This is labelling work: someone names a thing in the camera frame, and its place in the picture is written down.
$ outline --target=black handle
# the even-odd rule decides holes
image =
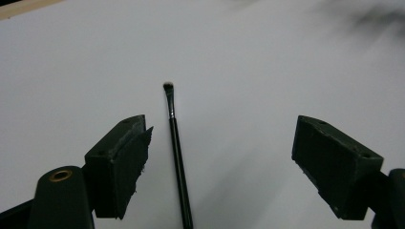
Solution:
[[[181,146],[176,118],[170,118],[169,122],[172,136],[173,156],[175,159],[179,198],[181,204],[182,226],[184,229],[192,229],[193,219],[191,218],[190,201],[188,200],[187,184],[185,182],[184,167],[182,165]]]

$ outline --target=metal ferrule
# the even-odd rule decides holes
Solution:
[[[174,102],[174,90],[166,91],[167,106],[169,108],[169,118],[175,118],[175,102]]]

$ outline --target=brush handle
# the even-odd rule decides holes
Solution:
[[[193,229],[193,219],[191,218],[190,201],[188,200],[187,183],[185,182],[184,167],[182,165],[181,146],[179,130],[175,117],[169,119],[172,136],[173,156],[175,159],[176,177],[178,182],[179,198],[181,205],[182,227]]]

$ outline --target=round hole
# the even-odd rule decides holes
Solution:
[[[65,179],[69,178],[72,175],[72,173],[73,172],[71,170],[61,170],[61,171],[54,172],[50,176],[50,181],[59,182],[59,181],[65,180]]]
[[[370,157],[372,157],[371,155],[366,154],[366,153],[361,154],[361,156],[363,156],[364,158],[370,158]]]

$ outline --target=black brush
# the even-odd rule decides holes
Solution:
[[[173,83],[166,82],[163,84],[163,88],[164,91],[166,92],[167,104],[169,107],[169,123],[170,123],[170,132],[172,136],[173,155],[175,159],[176,177],[179,189],[182,227],[184,229],[192,229],[193,219],[191,218],[190,201],[188,199],[187,184],[185,182],[184,167],[182,165],[179,130],[175,116]]]

